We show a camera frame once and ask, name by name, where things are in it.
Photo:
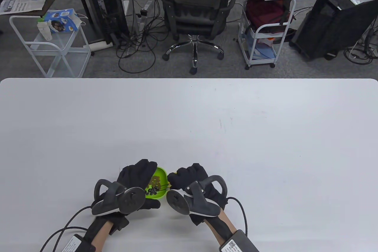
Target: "black computer case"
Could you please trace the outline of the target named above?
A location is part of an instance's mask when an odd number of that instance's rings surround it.
[[[116,38],[120,38],[121,34],[129,36],[122,0],[89,1],[95,13],[95,20],[107,43],[115,41],[114,36]]]
[[[378,17],[378,0],[354,5],[351,0],[316,0],[291,41],[309,59],[355,45]]]

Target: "vr controller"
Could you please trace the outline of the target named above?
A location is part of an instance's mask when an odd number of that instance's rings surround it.
[[[100,195],[101,186],[108,188],[102,195]],[[95,201],[92,204],[92,214],[96,217],[116,212],[131,214],[139,210],[146,200],[146,195],[142,188],[125,188],[116,181],[110,182],[106,179],[97,181],[94,190]]]
[[[213,200],[206,199],[205,188],[217,181],[222,188],[222,195],[227,196],[227,186],[219,175],[212,175],[204,181],[195,181],[185,190],[169,190],[167,202],[176,212],[189,215],[197,214],[203,217],[217,217],[220,214],[220,206]]]

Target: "chrome chair leg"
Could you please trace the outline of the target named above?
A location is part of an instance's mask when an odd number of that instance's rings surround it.
[[[181,43],[177,43],[177,44],[174,44],[170,47],[170,49],[166,52],[167,55],[169,55],[173,50],[175,50],[176,48],[179,48],[181,46],[185,46],[185,45],[188,45],[192,43],[192,41],[185,41],[185,42],[181,42]]]
[[[198,66],[198,52],[197,52],[198,42],[193,41],[193,68],[197,69]]]
[[[214,48],[217,49],[220,53],[224,53],[224,50],[223,50],[220,46],[218,46],[218,45],[216,45],[216,44],[214,44],[214,43],[212,43],[212,42],[209,42],[209,41],[203,41],[203,40],[199,40],[199,42],[202,43],[202,44],[205,44],[205,45],[208,45],[208,46],[214,47]]]

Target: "black glove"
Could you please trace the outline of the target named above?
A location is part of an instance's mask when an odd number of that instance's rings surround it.
[[[144,190],[146,189],[151,178],[153,177],[157,167],[157,163],[153,161],[149,162],[147,159],[142,159],[137,164],[128,165],[124,169],[122,169],[117,179],[117,182],[121,183],[126,188],[140,187]],[[104,198],[104,195],[105,193],[100,195],[100,200],[101,198]],[[158,200],[146,199],[144,205],[140,208],[140,210],[159,208],[160,202]],[[112,222],[114,224],[112,232],[114,232],[116,229],[121,230],[128,225],[126,215],[122,213],[111,213],[97,218],[105,219]]]
[[[188,168],[180,168],[177,173],[170,173],[168,175],[168,182],[171,184],[171,189],[185,190],[194,181],[204,181],[207,177],[209,176],[205,169],[199,163],[193,163]],[[215,201],[223,210],[228,203],[227,199],[212,184],[206,186],[204,196],[207,199]],[[190,214],[189,216],[195,225],[199,225],[205,220],[205,217],[195,214]]]
[[[126,166],[119,174],[117,182],[126,188],[140,187],[146,189],[148,183],[153,177],[158,164],[154,161],[142,159],[135,165]],[[159,209],[160,202],[158,200],[146,199],[140,210]]]

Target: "gray carpet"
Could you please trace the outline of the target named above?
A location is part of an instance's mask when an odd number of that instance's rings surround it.
[[[144,4],[148,0],[137,0]],[[297,0],[297,9],[312,6],[315,0]],[[80,0],[57,0],[53,9],[81,9]],[[241,6],[235,5],[228,20],[240,17]],[[298,28],[305,13],[297,16],[293,28]],[[41,72],[25,50],[10,27],[7,16],[0,17],[0,80],[8,77],[42,77]],[[32,36],[36,27],[30,22],[19,22],[20,29]],[[225,50],[223,61],[216,58],[216,52],[200,46],[198,62],[198,78],[374,78],[378,79],[377,61],[367,66],[358,66],[347,61],[342,54],[332,61],[325,59],[306,60],[287,43],[284,44],[281,57],[275,69],[269,66],[254,66],[244,70],[244,59],[239,45],[233,40],[237,37],[238,23],[229,23],[226,30],[214,42]],[[124,73],[118,68],[115,48],[96,52],[91,57],[84,73],[87,78],[185,78],[192,77],[188,73],[191,65],[191,47],[186,46],[171,53],[170,60],[162,60],[162,54],[174,43],[172,36],[160,42],[155,48],[156,63],[149,71],[138,75]],[[51,58],[43,58],[44,67],[48,68]],[[148,67],[154,57],[151,53],[139,52],[129,59],[122,60],[122,66],[130,71],[138,71]]]

